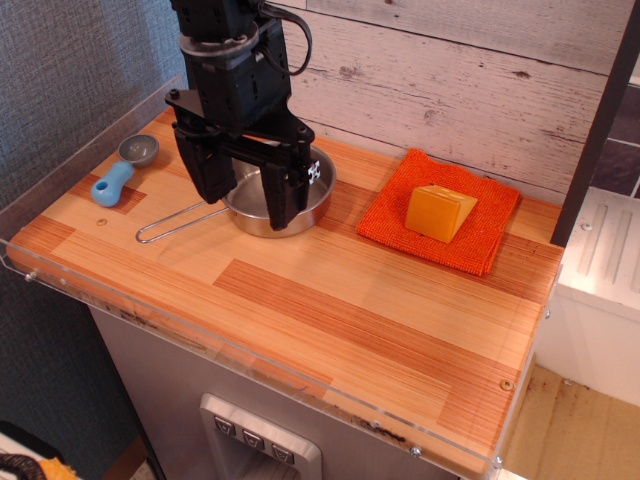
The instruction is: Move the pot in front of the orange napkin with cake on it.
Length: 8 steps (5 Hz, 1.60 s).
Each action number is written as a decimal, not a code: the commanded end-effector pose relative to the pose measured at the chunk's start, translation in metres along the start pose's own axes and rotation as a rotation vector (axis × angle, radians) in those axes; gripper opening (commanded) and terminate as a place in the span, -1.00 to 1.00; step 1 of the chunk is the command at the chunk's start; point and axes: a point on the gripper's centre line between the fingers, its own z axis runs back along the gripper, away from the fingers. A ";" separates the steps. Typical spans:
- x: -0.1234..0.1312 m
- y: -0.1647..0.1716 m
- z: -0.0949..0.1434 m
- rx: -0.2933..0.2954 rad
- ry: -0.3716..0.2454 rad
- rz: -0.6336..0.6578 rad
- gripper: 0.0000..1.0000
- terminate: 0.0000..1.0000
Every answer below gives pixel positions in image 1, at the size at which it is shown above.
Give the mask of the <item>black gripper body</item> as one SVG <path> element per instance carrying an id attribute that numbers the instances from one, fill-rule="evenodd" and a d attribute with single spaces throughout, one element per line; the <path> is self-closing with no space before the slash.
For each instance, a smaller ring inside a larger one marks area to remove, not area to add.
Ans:
<path id="1" fill-rule="evenodd" d="M 312 183 L 312 130 L 288 108 L 291 78 L 282 34 L 242 34 L 201 39 L 183 34 L 179 45 L 189 87 L 166 101 L 175 130 L 212 137 L 231 160 L 260 168 L 298 168 Z"/>

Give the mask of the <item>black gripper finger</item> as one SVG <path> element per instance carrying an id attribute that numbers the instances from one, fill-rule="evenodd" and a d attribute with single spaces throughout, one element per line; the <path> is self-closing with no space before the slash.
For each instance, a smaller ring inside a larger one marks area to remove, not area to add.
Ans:
<path id="1" fill-rule="evenodd" d="M 182 130 L 174 135 L 185 168 L 206 203 L 216 203 L 236 187 L 231 156 L 221 152 L 212 137 L 190 136 Z"/>
<path id="2" fill-rule="evenodd" d="M 260 168 L 270 226 L 284 230 L 307 207 L 308 176 L 298 168 L 266 163 Z"/>

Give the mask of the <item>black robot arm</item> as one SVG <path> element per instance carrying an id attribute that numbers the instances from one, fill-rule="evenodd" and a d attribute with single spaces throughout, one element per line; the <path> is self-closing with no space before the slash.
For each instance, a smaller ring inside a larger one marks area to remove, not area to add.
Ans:
<path id="1" fill-rule="evenodd" d="M 310 28 L 266 1 L 174 1 L 188 89 L 166 97 L 179 154 L 202 199 L 237 186 L 238 160 L 259 168 L 270 225 L 283 230 L 306 209 L 313 130 L 291 113 L 284 22 Z"/>

